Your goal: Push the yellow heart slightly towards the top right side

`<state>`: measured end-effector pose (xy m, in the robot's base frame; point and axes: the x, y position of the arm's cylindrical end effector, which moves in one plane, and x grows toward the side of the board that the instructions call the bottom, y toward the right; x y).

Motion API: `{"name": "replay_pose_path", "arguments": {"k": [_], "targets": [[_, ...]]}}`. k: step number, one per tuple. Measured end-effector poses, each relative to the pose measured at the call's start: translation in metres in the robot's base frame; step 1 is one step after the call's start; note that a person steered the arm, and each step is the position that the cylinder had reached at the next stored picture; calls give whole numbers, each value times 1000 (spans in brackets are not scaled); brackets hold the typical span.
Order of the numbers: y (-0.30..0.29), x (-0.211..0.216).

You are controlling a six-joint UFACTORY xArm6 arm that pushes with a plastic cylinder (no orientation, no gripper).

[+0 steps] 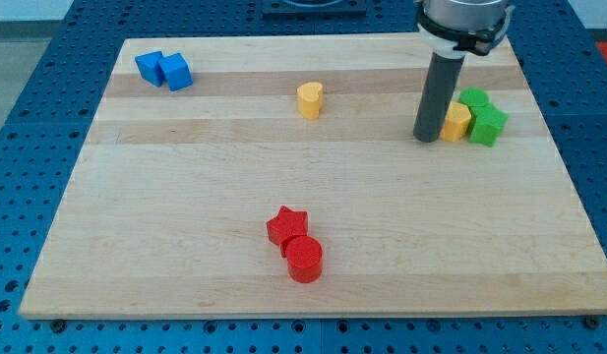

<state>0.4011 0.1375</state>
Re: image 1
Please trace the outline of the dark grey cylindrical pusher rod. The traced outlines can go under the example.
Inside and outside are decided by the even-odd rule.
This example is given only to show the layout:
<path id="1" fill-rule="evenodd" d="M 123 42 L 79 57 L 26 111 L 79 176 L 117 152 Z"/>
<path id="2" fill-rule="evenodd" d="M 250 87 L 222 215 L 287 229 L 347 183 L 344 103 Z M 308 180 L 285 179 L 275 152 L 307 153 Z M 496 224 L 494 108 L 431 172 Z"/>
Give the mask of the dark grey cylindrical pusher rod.
<path id="1" fill-rule="evenodd" d="M 439 139 L 463 63 L 463 56 L 447 58 L 432 53 L 413 126 L 418 141 L 433 143 Z"/>

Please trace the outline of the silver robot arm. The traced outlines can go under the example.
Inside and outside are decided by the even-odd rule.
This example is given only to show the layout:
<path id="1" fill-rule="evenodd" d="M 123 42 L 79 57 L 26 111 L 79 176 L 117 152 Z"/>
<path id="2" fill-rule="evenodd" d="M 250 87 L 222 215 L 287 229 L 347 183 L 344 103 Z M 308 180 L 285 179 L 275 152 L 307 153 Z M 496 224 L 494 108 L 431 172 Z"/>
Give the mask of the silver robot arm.
<path id="1" fill-rule="evenodd" d="M 418 32 L 432 48 L 413 127 L 420 142 L 439 139 L 467 54 L 487 56 L 504 39 L 515 6 L 508 0 L 421 0 Z"/>

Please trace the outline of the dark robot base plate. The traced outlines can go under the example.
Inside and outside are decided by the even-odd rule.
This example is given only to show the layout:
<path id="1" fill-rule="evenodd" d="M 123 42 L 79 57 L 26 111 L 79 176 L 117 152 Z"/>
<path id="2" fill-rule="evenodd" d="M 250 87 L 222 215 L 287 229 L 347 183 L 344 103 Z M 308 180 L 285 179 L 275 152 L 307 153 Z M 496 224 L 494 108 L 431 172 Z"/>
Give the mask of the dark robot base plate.
<path id="1" fill-rule="evenodd" d="M 367 0 L 263 0 L 264 17 L 365 15 Z"/>

